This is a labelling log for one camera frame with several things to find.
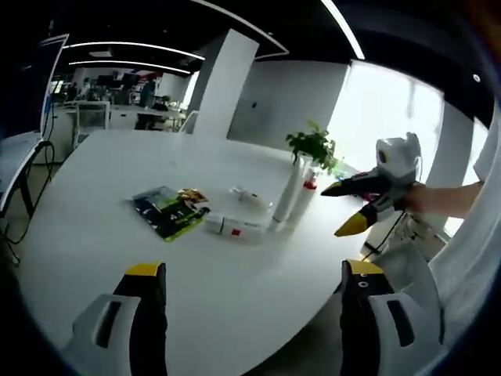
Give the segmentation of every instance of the round table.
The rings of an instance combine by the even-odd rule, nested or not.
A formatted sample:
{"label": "round table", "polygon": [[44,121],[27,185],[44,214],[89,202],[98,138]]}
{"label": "round table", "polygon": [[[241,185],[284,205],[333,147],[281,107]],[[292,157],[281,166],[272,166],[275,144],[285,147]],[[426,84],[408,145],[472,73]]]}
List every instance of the round table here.
{"label": "round table", "polygon": [[[70,155],[45,191],[23,242],[20,286],[41,329],[59,348],[94,299],[125,270],[165,262],[169,376],[238,376],[295,336],[341,281],[365,234],[333,232],[362,201],[315,196],[295,230],[245,242],[204,224],[164,242],[128,201],[159,186],[197,188],[207,206],[269,223],[229,192],[244,186],[276,203],[290,153],[184,134],[98,131]],[[319,191],[331,178],[324,177]]]}

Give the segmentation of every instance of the gray floor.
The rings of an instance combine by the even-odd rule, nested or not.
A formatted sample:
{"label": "gray floor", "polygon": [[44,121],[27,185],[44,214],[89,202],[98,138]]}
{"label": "gray floor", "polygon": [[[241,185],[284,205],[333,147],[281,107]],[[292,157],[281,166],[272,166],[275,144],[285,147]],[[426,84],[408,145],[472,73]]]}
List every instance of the gray floor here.
{"label": "gray floor", "polygon": [[336,376],[341,370],[341,294],[275,355],[244,376]]}
{"label": "gray floor", "polygon": [[[58,169],[57,166],[54,168],[52,176]],[[28,183],[34,200],[39,195],[46,178],[45,166],[35,165],[32,168]],[[28,215],[19,192],[13,196],[6,219],[9,222],[8,236],[13,240],[18,239],[28,224]],[[13,249],[21,259],[23,254],[29,251],[23,250],[22,242],[13,246]],[[368,250],[363,249],[360,257],[366,255],[367,252]],[[245,376],[338,375],[342,361],[340,314],[341,297],[340,294],[335,294],[309,325],[276,354],[247,372]]]}

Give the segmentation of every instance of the potted plant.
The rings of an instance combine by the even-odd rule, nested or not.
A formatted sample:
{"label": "potted plant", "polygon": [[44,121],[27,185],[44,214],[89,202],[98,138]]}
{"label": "potted plant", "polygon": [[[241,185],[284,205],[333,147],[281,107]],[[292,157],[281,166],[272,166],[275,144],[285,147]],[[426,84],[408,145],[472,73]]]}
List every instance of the potted plant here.
{"label": "potted plant", "polygon": [[313,164],[330,174],[337,164],[337,159],[334,158],[336,143],[332,139],[327,139],[328,131],[321,130],[314,121],[308,120],[308,125],[312,129],[312,133],[296,132],[285,138],[292,148],[294,163],[300,155],[308,155],[312,157]]}

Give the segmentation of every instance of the small white object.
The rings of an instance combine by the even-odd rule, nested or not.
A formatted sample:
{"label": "small white object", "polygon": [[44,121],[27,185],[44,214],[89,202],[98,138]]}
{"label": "small white object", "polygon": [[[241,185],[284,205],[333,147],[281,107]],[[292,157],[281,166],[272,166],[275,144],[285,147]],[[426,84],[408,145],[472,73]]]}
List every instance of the small white object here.
{"label": "small white object", "polygon": [[297,163],[294,164],[294,170],[290,174],[289,182],[287,183],[285,190],[283,190],[279,203],[276,205],[276,210],[273,214],[272,225],[270,228],[275,226],[273,222],[285,222],[289,217],[294,199],[296,198],[302,183],[303,164],[303,158],[299,157],[297,159]]}
{"label": "small white object", "polygon": [[189,113],[188,117],[186,120],[181,125],[181,128],[179,128],[178,132],[192,132],[193,128],[195,127],[195,122],[198,117],[198,111],[193,110]]}
{"label": "small white object", "polygon": [[306,212],[310,201],[315,196],[316,186],[311,186],[308,182],[303,184],[299,195],[297,196],[296,204],[294,205],[292,211],[290,212],[289,218],[287,220],[288,226],[296,226],[301,220],[303,214]]}
{"label": "small white object", "polygon": [[258,196],[256,193],[242,186],[234,186],[229,191],[235,193],[239,201],[250,204],[260,210],[267,211],[272,206],[272,202],[263,200],[261,196]]}
{"label": "small white object", "polygon": [[265,232],[260,223],[246,222],[218,213],[206,215],[205,226],[212,233],[245,240],[259,239]]}

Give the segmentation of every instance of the robotic hand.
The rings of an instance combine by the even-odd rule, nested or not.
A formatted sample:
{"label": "robotic hand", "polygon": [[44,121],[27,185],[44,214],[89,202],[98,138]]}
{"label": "robotic hand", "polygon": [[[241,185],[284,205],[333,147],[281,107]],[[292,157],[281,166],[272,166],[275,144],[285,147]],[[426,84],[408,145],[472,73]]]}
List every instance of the robotic hand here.
{"label": "robotic hand", "polygon": [[378,139],[377,166],[369,172],[352,176],[331,185],[322,196],[378,193],[335,233],[337,237],[363,233],[374,223],[385,220],[395,211],[404,210],[405,196],[416,182],[417,164],[421,157],[420,142],[415,133],[407,138]]}

